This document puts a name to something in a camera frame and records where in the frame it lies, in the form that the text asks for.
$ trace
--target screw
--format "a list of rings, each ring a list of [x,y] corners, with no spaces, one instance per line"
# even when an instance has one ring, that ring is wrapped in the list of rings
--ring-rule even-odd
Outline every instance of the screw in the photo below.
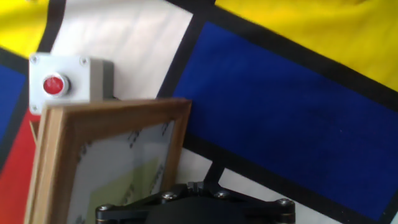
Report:
[[[111,204],[105,204],[105,205],[99,206],[98,210],[105,211],[105,210],[108,210],[108,209],[110,209],[112,207],[113,207],[113,205],[111,205]]]
[[[290,205],[291,203],[293,203],[292,200],[287,199],[287,198],[279,199],[279,200],[277,200],[276,202],[278,202],[280,205],[283,205],[283,206],[285,206],[285,205]]]
[[[214,197],[220,198],[220,199],[224,199],[224,198],[226,198],[226,197],[228,197],[228,196],[229,196],[229,192],[226,191],[226,190],[220,190],[219,192],[217,192],[217,193],[214,195]]]
[[[85,65],[87,63],[87,59],[80,58],[80,65]]]
[[[173,200],[173,199],[176,199],[177,196],[173,192],[165,192],[162,194],[162,198],[165,200]]]
[[[37,61],[39,60],[36,56],[31,56],[30,57],[30,62],[32,62],[32,63],[37,63]]]

